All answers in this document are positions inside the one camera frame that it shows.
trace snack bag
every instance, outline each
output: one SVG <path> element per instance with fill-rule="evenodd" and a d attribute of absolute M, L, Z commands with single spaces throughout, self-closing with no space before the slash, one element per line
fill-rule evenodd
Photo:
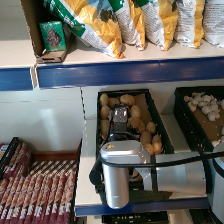
<path fill-rule="evenodd" d="M 123 57 L 120 28 L 108 0 L 40 1 L 84 42 L 111 57 Z"/>
<path fill-rule="evenodd" d="M 202 12 L 205 0 L 177 0 L 178 20 L 174 39 L 183 46 L 199 48 L 204 36 Z"/>
<path fill-rule="evenodd" d="M 138 50 L 145 47 L 145 25 L 142 10 L 134 0 L 109 0 L 121 29 L 125 43 L 135 45 Z"/>
<path fill-rule="evenodd" d="M 137 0 L 137 3 L 143 12 L 146 37 L 167 51 L 173 41 L 178 18 L 172 0 Z"/>
<path fill-rule="evenodd" d="M 205 40 L 224 48 L 224 1 L 206 0 L 203 28 Z"/>

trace black cable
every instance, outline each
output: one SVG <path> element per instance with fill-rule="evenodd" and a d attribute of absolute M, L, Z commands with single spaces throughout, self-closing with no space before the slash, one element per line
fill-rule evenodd
<path fill-rule="evenodd" d="M 223 152 L 216 152 L 216 153 L 211 153 L 211 154 L 206 154 L 206 155 L 199 155 L 187 159 L 181 159 L 181 160 L 176 160 L 176 161 L 170 161 L 170 162 L 163 162 L 163 163 L 144 163 L 144 164 L 116 164 L 116 163 L 110 163 L 105 161 L 101 155 L 99 155 L 100 161 L 111 167 L 119 167 L 119 168 L 156 168 L 156 167 L 168 167 L 168 166 L 177 166 L 177 165 L 183 165 L 187 163 L 193 163 L 193 162 L 198 162 L 204 159 L 214 159 L 217 157 L 223 157 L 224 156 L 224 151 Z"/>

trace green snack bag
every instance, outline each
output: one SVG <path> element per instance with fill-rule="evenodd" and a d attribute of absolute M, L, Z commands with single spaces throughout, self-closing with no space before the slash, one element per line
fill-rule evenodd
<path fill-rule="evenodd" d="M 40 23 L 40 29 L 46 51 L 66 50 L 64 32 L 61 22 Z"/>

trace basket of garlic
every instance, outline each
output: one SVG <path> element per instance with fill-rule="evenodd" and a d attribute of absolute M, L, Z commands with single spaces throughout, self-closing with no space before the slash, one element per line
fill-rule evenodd
<path fill-rule="evenodd" d="M 97 101 L 97 136 L 96 157 L 100 146 L 106 138 L 108 131 L 108 114 L 114 104 L 128 106 L 127 126 L 136 128 L 140 132 L 139 141 L 150 154 L 172 154 L 173 146 L 157 112 L 154 101 L 148 89 L 112 91 L 98 93 Z M 106 204 L 104 183 L 96 186 L 96 192 Z M 129 195 L 130 203 L 168 200 L 170 192 L 144 191 L 142 178 L 136 169 L 129 169 Z"/>
<path fill-rule="evenodd" d="M 224 141 L 224 91 L 221 86 L 175 91 L 174 115 L 191 150 L 212 152 Z"/>

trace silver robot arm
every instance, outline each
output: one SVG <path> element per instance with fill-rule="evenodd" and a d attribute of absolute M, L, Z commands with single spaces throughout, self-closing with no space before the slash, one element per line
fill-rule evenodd
<path fill-rule="evenodd" d="M 224 143 L 215 148 L 216 152 L 223 151 Z M 207 161 L 197 161 L 183 165 L 148 168 L 140 164 L 166 163 L 195 156 L 198 152 L 185 152 L 169 155 L 151 156 L 143 145 L 135 140 L 114 141 L 101 148 L 102 164 L 106 198 L 109 207 L 118 209 L 129 202 L 128 168 L 130 165 L 143 178 L 144 190 L 167 191 L 184 194 L 208 194 L 212 218 L 216 223 L 224 222 L 224 158 Z M 208 191 L 206 186 L 213 186 Z"/>

